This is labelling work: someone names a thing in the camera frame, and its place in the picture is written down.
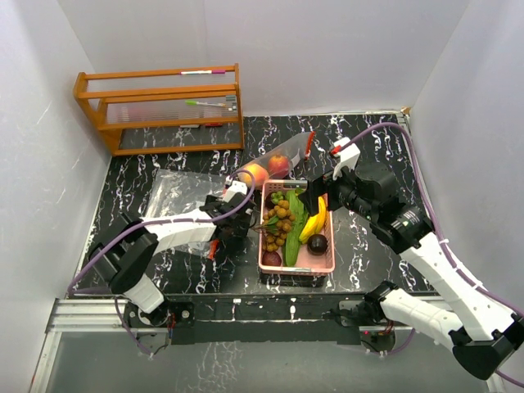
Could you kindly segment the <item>clear zip bag orange zipper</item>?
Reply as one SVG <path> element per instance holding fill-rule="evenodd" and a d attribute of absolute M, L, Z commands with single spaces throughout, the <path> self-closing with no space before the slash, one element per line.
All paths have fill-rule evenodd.
<path fill-rule="evenodd" d="M 243 165 L 238 179 L 247 187 L 254 184 L 258 190 L 269 180 L 284 179 L 301 161 L 309 159 L 314 135 L 315 132 L 299 133 L 287 139 L 273 150 Z"/>

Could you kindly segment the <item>orange peach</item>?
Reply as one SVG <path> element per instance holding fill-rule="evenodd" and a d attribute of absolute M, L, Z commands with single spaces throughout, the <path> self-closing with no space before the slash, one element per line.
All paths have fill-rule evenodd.
<path fill-rule="evenodd" d="M 263 184 L 269 180 L 269 172 L 264 167 L 252 163 L 242 168 L 242 172 L 238 174 L 238 179 L 248 188 L 254 184 L 256 189 L 261 189 Z"/>

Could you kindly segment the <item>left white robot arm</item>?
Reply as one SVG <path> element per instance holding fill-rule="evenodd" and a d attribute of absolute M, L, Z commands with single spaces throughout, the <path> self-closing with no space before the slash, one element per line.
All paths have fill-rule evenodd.
<path fill-rule="evenodd" d="M 245 237 L 255 208 L 240 192 L 229 198 L 209 195 L 203 206 L 187 213 L 154 219 L 123 216 L 91 247 L 97 274 L 110 293 L 127 298 L 149 325 L 159 327 L 169 317 L 164 294 L 146 275 L 152 258 L 193 242 L 225 242 Z"/>

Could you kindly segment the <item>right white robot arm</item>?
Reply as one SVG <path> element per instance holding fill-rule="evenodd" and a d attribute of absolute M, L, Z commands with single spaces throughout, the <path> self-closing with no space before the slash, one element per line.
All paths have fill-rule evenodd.
<path fill-rule="evenodd" d="M 376 325 L 404 323 L 446 347 L 471 375 L 487 380 L 523 343 L 523 315 L 495 299 L 438 238 L 424 210 L 400 198 L 395 175 L 379 163 L 344 166 L 310 181 L 299 195 L 312 215 L 318 199 L 345 207 L 369 223 L 372 234 L 412 265 L 449 306 L 440 309 L 390 282 L 367 293 L 362 306 Z"/>

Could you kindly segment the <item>red apple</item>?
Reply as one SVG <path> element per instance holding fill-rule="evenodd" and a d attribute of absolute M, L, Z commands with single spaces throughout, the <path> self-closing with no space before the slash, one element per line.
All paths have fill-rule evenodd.
<path fill-rule="evenodd" d="M 271 178 L 285 178 L 290 171 L 290 162 L 284 155 L 275 155 L 269 159 L 268 172 Z"/>

